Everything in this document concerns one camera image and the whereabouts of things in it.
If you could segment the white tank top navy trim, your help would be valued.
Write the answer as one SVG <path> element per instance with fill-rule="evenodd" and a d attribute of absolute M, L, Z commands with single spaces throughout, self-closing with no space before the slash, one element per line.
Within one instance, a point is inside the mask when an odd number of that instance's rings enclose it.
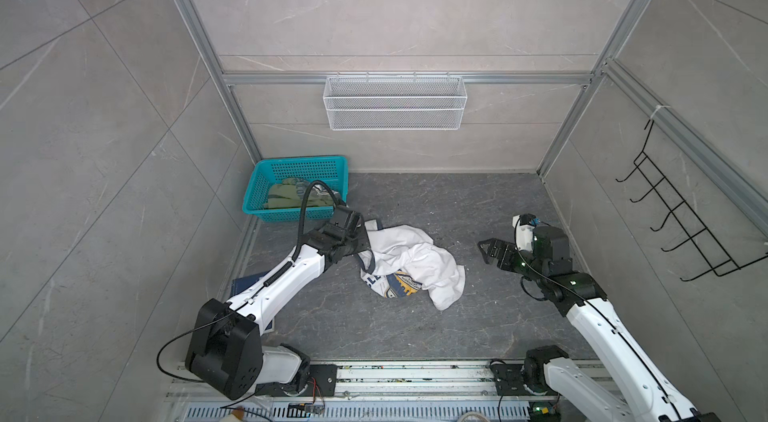
<path fill-rule="evenodd" d="M 425 291 L 439 311 L 463 295 L 465 267 L 425 231 L 410 225 L 383 227 L 376 219 L 366 222 L 365 229 L 370 247 L 355 260 L 362 281 L 375 293 L 396 299 Z"/>

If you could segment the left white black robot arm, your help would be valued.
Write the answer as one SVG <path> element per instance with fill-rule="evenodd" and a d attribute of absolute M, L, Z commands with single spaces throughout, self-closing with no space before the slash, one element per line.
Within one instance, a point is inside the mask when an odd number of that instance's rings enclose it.
<path fill-rule="evenodd" d="M 303 392 L 310 378 L 309 357 L 285 344 L 264 346 L 262 335 L 310 282 L 342 259 L 369 250 L 363 216 L 348 207 L 335 208 L 328 222 L 300 235 L 293 251 L 249 288 L 200 308 L 185 368 L 230 400 L 255 386 Z"/>

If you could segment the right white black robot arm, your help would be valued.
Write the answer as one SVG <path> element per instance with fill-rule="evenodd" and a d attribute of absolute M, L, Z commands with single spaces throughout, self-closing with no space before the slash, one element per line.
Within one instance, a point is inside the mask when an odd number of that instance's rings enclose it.
<path fill-rule="evenodd" d="M 515 220 L 511 241 L 485 239 L 477 244 L 488 265 L 520 275 L 552 303 L 588 342 L 618 391 L 593 380 L 556 345 L 530 349 L 519 375 L 499 359 L 489 368 L 497 391 L 506 387 L 534 396 L 556 395 L 569 401 L 590 421 L 715 421 L 684 396 L 652 362 L 625 327 L 606 292 L 585 273 L 574 269 L 569 239 L 557 227 L 531 214 Z"/>

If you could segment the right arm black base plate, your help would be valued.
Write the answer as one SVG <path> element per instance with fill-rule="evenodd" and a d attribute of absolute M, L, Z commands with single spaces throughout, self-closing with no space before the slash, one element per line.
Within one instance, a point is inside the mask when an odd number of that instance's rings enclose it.
<path fill-rule="evenodd" d="M 508 363 L 494 359 L 490 361 L 488 368 L 499 396 L 558 395 L 558 392 L 546 383 L 543 366 L 537 362 Z"/>

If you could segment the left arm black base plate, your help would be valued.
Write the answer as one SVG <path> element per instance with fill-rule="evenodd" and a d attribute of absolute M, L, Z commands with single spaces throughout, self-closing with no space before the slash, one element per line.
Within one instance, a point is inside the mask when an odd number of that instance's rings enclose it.
<path fill-rule="evenodd" d="M 310 364 L 287 384 L 256 384 L 254 389 L 257 395 L 273 397 L 330 397 L 335 393 L 338 369 L 335 364 Z"/>

